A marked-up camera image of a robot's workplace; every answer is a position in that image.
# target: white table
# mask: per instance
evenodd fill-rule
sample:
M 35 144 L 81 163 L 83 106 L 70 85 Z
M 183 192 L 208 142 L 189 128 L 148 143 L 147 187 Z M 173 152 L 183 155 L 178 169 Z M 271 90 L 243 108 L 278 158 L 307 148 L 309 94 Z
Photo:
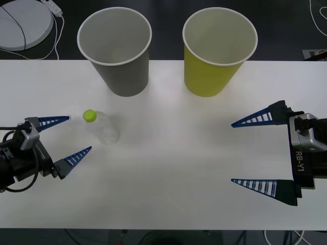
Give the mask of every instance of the white table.
M 42 132 L 54 161 L 93 149 L 64 180 L 0 193 L 1 228 L 327 230 L 327 180 L 298 207 L 230 181 L 292 179 L 286 126 L 230 124 L 278 100 L 327 117 L 327 62 L 245 62 L 210 98 L 187 90 L 182 61 L 151 61 L 134 97 L 113 94 L 88 61 L 1 61 L 0 74 L 2 126 L 96 109 L 121 134 L 105 148 L 78 123 Z

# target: white power adapter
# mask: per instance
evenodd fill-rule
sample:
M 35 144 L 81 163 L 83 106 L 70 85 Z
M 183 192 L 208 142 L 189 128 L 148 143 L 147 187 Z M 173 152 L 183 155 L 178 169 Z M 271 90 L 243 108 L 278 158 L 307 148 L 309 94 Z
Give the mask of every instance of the white power adapter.
M 46 7 L 56 16 L 62 15 L 62 10 L 56 5 L 52 0 L 41 0 L 41 2 L 46 5 Z

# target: plastic bottle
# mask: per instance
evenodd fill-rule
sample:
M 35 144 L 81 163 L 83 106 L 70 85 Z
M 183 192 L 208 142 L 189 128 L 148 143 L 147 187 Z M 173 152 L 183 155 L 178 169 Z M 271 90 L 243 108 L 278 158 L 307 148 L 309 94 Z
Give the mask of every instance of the plastic bottle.
M 86 129 L 94 134 L 102 144 L 113 144 L 118 140 L 118 132 L 112 126 L 109 117 L 100 112 L 87 110 L 83 114 L 86 121 Z

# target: yellow paper cup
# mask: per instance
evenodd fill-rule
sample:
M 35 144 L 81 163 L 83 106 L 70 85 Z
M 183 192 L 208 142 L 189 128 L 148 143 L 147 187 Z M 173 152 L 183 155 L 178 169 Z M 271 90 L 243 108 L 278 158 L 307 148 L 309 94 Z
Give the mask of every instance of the yellow paper cup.
M 183 28 L 184 81 L 194 94 L 218 94 L 258 44 L 253 24 L 225 8 L 202 9 Z

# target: cup rim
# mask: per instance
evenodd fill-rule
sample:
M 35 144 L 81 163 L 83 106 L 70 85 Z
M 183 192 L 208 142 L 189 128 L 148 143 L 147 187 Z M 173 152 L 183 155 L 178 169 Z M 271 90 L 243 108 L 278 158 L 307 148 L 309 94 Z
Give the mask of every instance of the cup rim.
M 148 27 L 149 27 L 149 31 L 150 31 L 150 35 L 149 35 L 149 41 L 147 43 L 147 45 L 145 46 L 145 48 L 138 54 L 136 55 L 135 57 L 129 59 L 129 60 L 126 60 L 126 61 L 123 61 L 123 62 L 119 62 L 119 63 L 103 63 L 103 62 L 99 62 L 99 61 L 96 61 L 92 58 L 90 58 L 82 49 L 81 47 L 81 44 L 80 44 L 80 34 L 81 34 L 81 30 L 82 28 L 84 27 L 85 23 L 90 19 L 92 18 L 93 16 L 99 14 L 100 12 L 104 12 L 104 11 L 108 11 L 108 10 L 113 10 L 113 9 L 125 9 L 125 10 L 129 10 L 131 12 L 134 12 L 136 14 L 138 14 L 141 18 L 143 18 L 145 20 L 145 22 L 148 24 Z M 130 63 L 132 62 L 133 60 L 136 60 L 138 57 L 140 57 L 142 54 L 144 54 L 144 52 L 148 49 L 150 43 L 151 43 L 151 40 L 152 40 L 152 29 L 151 29 L 151 25 L 149 23 L 149 21 L 144 17 L 144 15 L 142 15 L 141 13 L 137 12 L 136 10 L 133 10 L 133 9 L 130 9 L 130 8 L 124 8 L 124 7 L 112 7 L 112 8 L 105 8 L 105 9 L 102 9 L 102 10 L 99 10 L 95 13 L 93 13 L 92 15 L 90 15 L 88 18 L 86 18 L 83 23 L 81 24 L 81 26 L 79 27 L 78 29 L 78 32 L 77 32 L 77 46 L 78 46 L 78 49 L 80 50 L 80 52 L 82 53 L 82 55 L 88 59 L 89 61 L 95 63 L 95 64 L 98 64 L 98 65 L 104 65 L 104 66 L 118 66 L 118 65 L 124 65 L 124 64 L 127 64 L 127 63 Z
M 203 11 L 207 11 L 207 10 L 209 10 L 209 9 L 220 9 L 220 10 L 225 10 L 225 11 L 233 12 L 233 13 L 235 13 L 235 14 L 241 16 L 242 18 L 244 18 L 244 20 L 247 21 L 247 22 L 250 24 L 250 26 L 253 28 L 253 30 L 254 30 L 254 34 L 255 34 L 255 45 L 254 45 L 254 47 L 253 47 L 252 52 L 251 52 L 247 57 L 245 57 L 244 59 L 242 59 L 242 60 L 240 60 L 240 61 L 234 62 L 234 63 L 229 63 L 229 64 L 220 64 L 220 63 L 214 63 L 214 62 L 211 62 L 211 61 L 207 61 L 207 60 L 201 58 L 200 56 L 198 56 L 197 54 L 195 54 L 195 53 L 191 50 L 191 48 L 189 47 L 188 43 L 186 42 L 186 38 L 185 38 L 185 29 L 186 29 L 186 25 L 188 24 L 188 22 L 190 21 L 190 19 L 193 18 L 193 16 L 195 16 L 195 15 L 197 15 L 198 13 L 201 13 L 201 12 L 203 12 Z M 205 63 L 207 63 L 207 64 L 215 65 L 215 66 L 233 66 L 233 65 L 241 64 L 241 63 L 243 63 L 244 61 L 248 60 L 248 59 L 253 55 L 253 53 L 255 52 L 256 47 L 257 47 L 257 45 L 258 45 L 258 34 L 257 34 L 256 29 L 255 29 L 254 25 L 252 24 L 252 22 L 251 22 L 247 17 L 245 17 L 243 14 L 241 14 L 241 13 L 235 11 L 235 10 L 228 9 L 228 8 L 221 8 L 221 7 L 212 7 L 212 8 L 201 9 L 201 10 L 195 12 L 194 14 L 192 14 L 192 15 L 187 19 L 187 21 L 186 21 L 185 24 L 184 24 L 182 35 L 183 35 L 184 45 L 185 45 L 186 48 L 191 52 L 192 55 L 194 55 L 197 59 L 199 59 L 199 60 L 201 60 L 201 61 L 203 61 L 203 62 L 205 62 Z

